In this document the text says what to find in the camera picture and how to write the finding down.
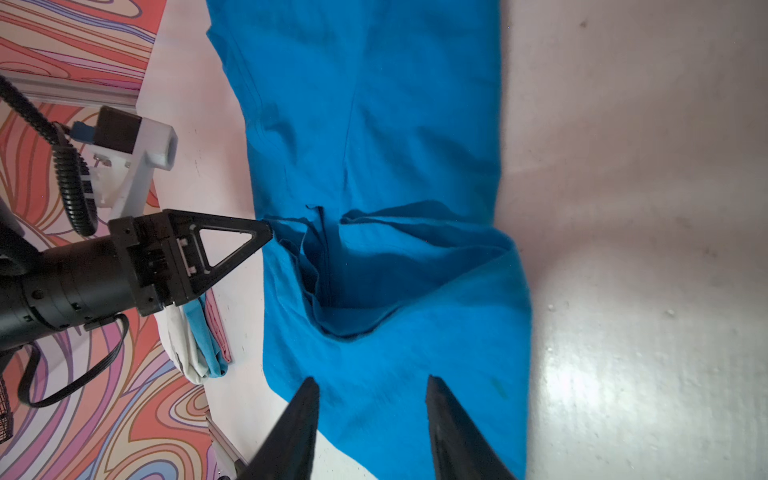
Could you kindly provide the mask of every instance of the table surface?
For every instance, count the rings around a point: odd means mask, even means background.
[[[768,476],[768,3],[502,3],[497,225],[535,309],[528,478]],[[174,126],[164,208],[253,218],[243,117],[204,0],[168,0],[137,103]],[[208,246],[221,253],[225,243]],[[216,287],[206,382],[246,457],[286,403],[262,369],[261,255]],[[365,478],[318,439],[314,478]]]

